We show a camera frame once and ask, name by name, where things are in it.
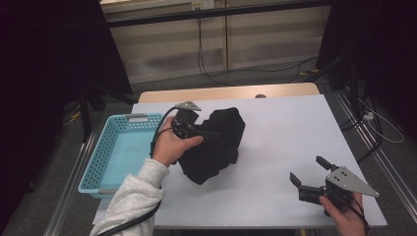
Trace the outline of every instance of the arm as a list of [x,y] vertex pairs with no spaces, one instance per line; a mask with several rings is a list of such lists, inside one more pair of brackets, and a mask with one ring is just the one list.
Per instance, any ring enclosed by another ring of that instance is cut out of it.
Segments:
[[[362,195],[353,193],[353,198],[362,206]],[[326,197],[320,197],[320,203],[333,218],[337,232],[340,236],[365,236],[365,225],[361,218],[352,210],[338,210]],[[354,201],[351,205],[361,212],[360,207]]]
[[[162,127],[153,152],[153,159],[147,159],[138,176],[128,175],[111,201],[106,216],[93,228],[90,235],[97,235],[115,226],[138,218],[155,208],[162,200],[164,191],[159,189],[163,178],[168,175],[169,165],[176,161],[185,150],[199,145],[203,137],[180,140],[171,128],[174,117],[168,117]],[[151,235],[154,217],[117,235]]]

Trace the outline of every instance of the blue plastic basket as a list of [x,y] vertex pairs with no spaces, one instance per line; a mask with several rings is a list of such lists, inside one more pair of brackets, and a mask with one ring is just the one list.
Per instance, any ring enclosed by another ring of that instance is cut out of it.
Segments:
[[111,198],[126,176],[137,175],[149,157],[161,114],[114,115],[107,119],[79,185],[79,192]]

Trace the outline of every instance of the hand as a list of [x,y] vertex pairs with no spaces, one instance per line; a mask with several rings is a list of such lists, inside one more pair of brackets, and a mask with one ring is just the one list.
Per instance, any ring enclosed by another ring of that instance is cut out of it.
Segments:
[[[355,199],[362,207],[362,195],[353,193]],[[365,225],[361,218],[350,209],[337,209],[326,197],[320,197],[320,203],[333,218],[337,232],[340,236],[365,236]],[[352,200],[351,205],[361,212],[359,206]]]
[[161,162],[168,167],[172,162],[176,161],[189,148],[199,145],[203,141],[202,136],[196,136],[190,139],[181,140],[172,131],[171,121],[173,116],[166,118],[157,138],[153,151],[153,159]]

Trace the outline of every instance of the black garment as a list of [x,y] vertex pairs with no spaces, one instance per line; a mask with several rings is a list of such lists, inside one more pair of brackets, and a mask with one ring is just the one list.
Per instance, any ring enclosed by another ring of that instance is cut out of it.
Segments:
[[236,163],[239,155],[237,148],[242,140],[245,122],[239,110],[232,107],[213,111],[208,120],[195,127],[220,133],[217,140],[204,141],[199,146],[188,149],[178,160],[184,174],[201,185],[230,163]]

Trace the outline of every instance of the white sleeve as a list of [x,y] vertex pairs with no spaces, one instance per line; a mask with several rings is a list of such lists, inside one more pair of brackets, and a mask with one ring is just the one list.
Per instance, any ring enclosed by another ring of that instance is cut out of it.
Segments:
[[[146,159],[138,176],[128,175],[114,195],[105,217],[92,229],[90,235],[97,235],[115,226],[138,218],[155,208],[162,200],[164,191],[159,189],[168,168],[153,159]],[[153,232],[154,216],[147,221],[122,231],[119,236],[150,236]]]

